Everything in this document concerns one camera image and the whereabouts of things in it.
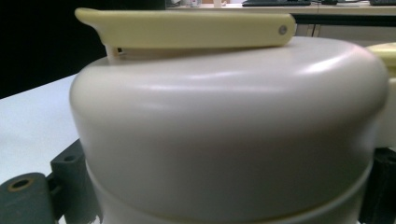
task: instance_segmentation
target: white table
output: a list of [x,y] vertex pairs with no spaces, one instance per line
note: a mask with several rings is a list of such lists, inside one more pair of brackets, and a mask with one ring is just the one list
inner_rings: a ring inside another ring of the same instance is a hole
[[74,76],[0,100],[0,183],[51,172],[50,161],[78,139],[68,103]]

